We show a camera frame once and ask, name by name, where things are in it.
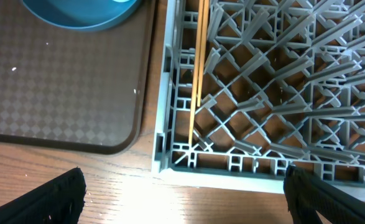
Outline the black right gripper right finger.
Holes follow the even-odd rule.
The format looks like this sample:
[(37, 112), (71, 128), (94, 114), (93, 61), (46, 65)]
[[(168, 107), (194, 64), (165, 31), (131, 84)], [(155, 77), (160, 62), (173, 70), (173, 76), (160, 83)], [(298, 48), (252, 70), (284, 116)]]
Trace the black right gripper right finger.
[(365, 203), (306, 170), (288, 166), (284, 194), (294, 223), (365, 223)]

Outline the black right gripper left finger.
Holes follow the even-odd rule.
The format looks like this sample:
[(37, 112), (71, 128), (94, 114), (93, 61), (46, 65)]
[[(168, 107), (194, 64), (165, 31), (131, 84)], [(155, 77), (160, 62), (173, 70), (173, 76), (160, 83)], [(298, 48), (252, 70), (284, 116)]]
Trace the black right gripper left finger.
[(85, 194), (84, 175), (73, 168), (0, 206), (0, 223), (78, 223)]

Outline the wooden chopstick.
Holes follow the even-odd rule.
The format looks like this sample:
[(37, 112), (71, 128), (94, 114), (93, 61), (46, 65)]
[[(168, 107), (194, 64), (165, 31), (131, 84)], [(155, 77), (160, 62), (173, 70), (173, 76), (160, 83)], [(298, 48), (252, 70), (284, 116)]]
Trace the wooden chopstick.
[(209, 18), (209, 6), (210, 1), (204, 0), (203, 5), (203, 19), (201, 26), (201, 43), (200, 43), (200, 63), (199, 63), (199, 73), (198, 73), (198, 88), (197, 88), (197, 107), (201, 105), (201, 93), (203, 86), (203, 75), (205, 67), (205, 57), (206, 57), (206, 41), (207, 41), (207, 30), (208, 30), (208, 18)]
[(195, 119), (195, 109), (196, 109), (196, 94), (198, 88), (198, 73), (200, 65), (200, 51), (201, 51), (201, 33), (203, 25), (203, 10), (205, 1), (199, 0), (198, 5), (198, 20), (197, 20), (197, 30), (196, 30), (196, 42), (195, 42), (195, 60), (194, 60), (194, 70), (193, 70), (193, 83), (192, 83), (192, 97), (190, 106), (190, 122), (189, 122), (189, 135), (188, 143), (192, 146), (193, 142), (193, 129), (194, 129), (194, 119)]

